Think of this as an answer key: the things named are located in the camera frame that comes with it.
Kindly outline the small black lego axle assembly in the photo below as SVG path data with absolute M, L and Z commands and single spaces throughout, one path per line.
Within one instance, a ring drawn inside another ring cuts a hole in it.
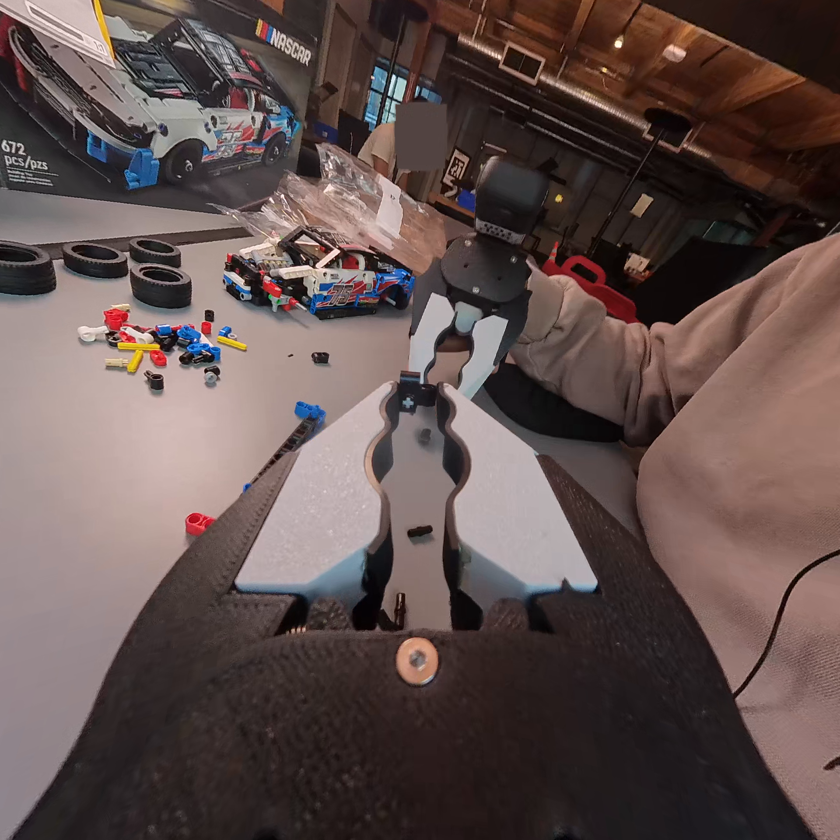
M 401 413 L 415 414 L 420 406 L 434 406 L 437 387 L 427 383 L 422 373 L 402 371 L 397 383 L 398 408 Z

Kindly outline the silver air duct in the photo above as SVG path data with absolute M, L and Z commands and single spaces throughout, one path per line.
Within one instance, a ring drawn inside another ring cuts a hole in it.
M 448 33 L 447 37 L 454 68 L 470 85 L 501 105 L 560 128 L 573 128 L 579 135 L 588 131 L 603 139 L 623 137 L 636 144 L 652 139 L 649 123 L 640 112 L 607 92 L 573 80 L 565 71 L 563 59 L 556 61 L 544 49 L 533 49 L 527 40 L 495 38 L 469 30 Z M 499 69 L 501 52 L 508 41 L 545 57 L 545 68 L 535 87 Z

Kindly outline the black lego tyre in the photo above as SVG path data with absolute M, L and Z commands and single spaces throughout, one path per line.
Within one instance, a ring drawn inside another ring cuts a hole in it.
M 37 246 L 1 241 L 1 293 L 17 296 L 43 295 L 57 286 L 50 255 Z
M 154 308 L 183 309 L 192 303 L 193 281 L 178 268 L 140 264 L 129 272 L 133 296 Z
M 71 272 L 94 279 L 119 279 L 129 272 L 129 260 L 124 252 L 89 241 L 62 246 L 62 260 Z
M 181 250 L 157 238 L 132 238 L 129 241 L 129 256 L 138 265 L 168 266 L 181 268 Z

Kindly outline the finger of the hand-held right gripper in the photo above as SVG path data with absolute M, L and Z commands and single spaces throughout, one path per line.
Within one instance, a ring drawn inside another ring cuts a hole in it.
M 467 400 L 478 393 L 489 375 L 496 369 L 499 353 L 508 328 L 508 320 L 501 317 L 485 317 L 476 322 L 469 337 L 469 357 L 458 374 L 458 392 Z
M 420 385 L 434 367 L 437 350 L 452 328 L 455 310 L 444 296 L 432 293 L 409 341 L 406 370 L 417 374 Z

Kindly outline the red plastic object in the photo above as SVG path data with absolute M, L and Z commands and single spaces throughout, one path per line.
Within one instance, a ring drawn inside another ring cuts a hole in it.
M 639 322 L 634 302 L 609 287 L 605 270 L 591 259 L 572 256 L 560 266 L 552 259 L 547 259 L 542 264 L 542 272 L 549 277 L 573 279 L 587 295 L 603 304 L 610 317 L 629 324 Z

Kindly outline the blue white red lego car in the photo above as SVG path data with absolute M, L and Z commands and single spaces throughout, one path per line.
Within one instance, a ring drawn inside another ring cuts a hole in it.
M 319 320 L 375 314 L 381 305 L 405 310 L 415 281 L 379 249 L 307 226 L 227 255 L 223 273 L 226 292 L 239 301 Z

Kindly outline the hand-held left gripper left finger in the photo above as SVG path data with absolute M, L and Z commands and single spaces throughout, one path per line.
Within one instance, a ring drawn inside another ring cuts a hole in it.
M 390 502 L 397 384 L 387 382 L 304 444 L 235 578 L 239 592 L 382 595 L 393 566 Z

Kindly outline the person's right forearm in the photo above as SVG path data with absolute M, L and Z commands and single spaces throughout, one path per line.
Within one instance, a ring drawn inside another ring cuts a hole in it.
M 837 351 L 838 234 L 775 260 L 675 325 L 609 317 L 572 279 L 536 273 L 537 312 L 511 352 L 569 403 L 651 445 L 690 399 L 733 421 L 769 407 Z

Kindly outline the lego race car box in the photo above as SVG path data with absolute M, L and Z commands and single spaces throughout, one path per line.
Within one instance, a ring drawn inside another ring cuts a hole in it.
M 2 2 L 2 188 L 207 212 L 298 160 L 327 2 L 100 2 L 114 65 Z

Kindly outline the white air vent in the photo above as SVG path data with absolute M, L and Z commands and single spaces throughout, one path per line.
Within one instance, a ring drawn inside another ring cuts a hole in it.
M 508 41 L 501 52 L 498 67 L 509 76 L 535 87 L 541 78 L 545 63 L 544 56 Z

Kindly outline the pile of mixed lego pieces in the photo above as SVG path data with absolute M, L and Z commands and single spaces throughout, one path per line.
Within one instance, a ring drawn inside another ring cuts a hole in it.
M 101 346 L 108 351 L 103 367 L 128 375 L 140 373 L 149 365 L 162 374 L 175 358 L 175 364 L 187 369 L 221 366 L 223 350 L 245 353 L 247 343 L 229 327 L 215 328 L 208 311 L 199 322 L 162 321 L 152 325 L 136 319 L 137 312 L 128 302 L 112 304 L 101 313 L 98 322 L 77 327 L 79 344 Z

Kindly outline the black white marker sign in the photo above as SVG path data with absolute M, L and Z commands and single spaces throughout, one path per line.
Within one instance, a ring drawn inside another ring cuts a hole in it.
M 460 192 L 462 181 L 466 179 L 470 155 L 455 146 L 448 158 L 441 178 L 440 195 L 446 198 L 456 198 Z

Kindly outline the clear plastic bags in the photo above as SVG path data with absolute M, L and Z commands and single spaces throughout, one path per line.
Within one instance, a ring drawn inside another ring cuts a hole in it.
M 445 218 L 340 147 L 318 147 L 320 178 L 285 173 L 255 209 L 214 204 L 252 235 L 278 244 L 299 227 L 377 248 L 424 272 L 447 248 Z

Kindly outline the black blue red lego beam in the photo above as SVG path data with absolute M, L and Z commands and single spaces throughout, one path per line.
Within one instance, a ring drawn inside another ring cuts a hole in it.
M 320 405 L 312 405 L 305 402 L 297 402 L 295 405 L 295 415 L 299 418 L 298 425 L 278 447 L 274 454 L 269 457 L 267 462 L 265 462 L 259 472 L 255 474 L 253 479 L 244 484 L 244 493 L 246 493 L 249 488 L 259 481 L 259 479 L 261 479 L 268 470 L 284 456 L 296 452 L 301 446 L 315 436 L 326 417 L 326 413 Z

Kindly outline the white paper sheet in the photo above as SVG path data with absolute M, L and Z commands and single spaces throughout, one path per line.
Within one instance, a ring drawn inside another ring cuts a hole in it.
M 23 1 L 30 25 L 113 67 L 114 52 L 99 1 Z

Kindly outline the black tripod stand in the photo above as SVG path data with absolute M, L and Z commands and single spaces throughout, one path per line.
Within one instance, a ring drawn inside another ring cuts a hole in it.
M 635 184 L 635 181 L 641 175 L 648 159 L 654 150 L 660 145 L 663 138 L 667 134 L 674 134 L 678 136 L 677 139 L 684 140 L 692 128 L 692 122 L 686 117 L 664 108 L 648 108 L 644 112 L 644 118 L 649 123 L 652 139 L 648 143 L 646 151 L 640 162 L 636 165 L 632 174 L 629 176 L 629 179 L 619 197 L 613 203 L 609 214 L 605 217 L 605 220 L 598 229 L 596 235 L 592 238 L 591 244 L 585 252 L 585 256 L 589 259 L 594 256 L 597 246 L 602 241 L 602 238 L 614 219 L 614 216 L 620 210 L 625 198 Z

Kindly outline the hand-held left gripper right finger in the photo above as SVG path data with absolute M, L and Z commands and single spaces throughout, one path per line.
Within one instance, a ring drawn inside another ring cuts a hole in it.
M 478 606 L 563 588 L 594 593 L 595 573 L 537 453 L 451 385 L 438 387 L 436 415 L 454 483 L 444 515 L 450 591 Z

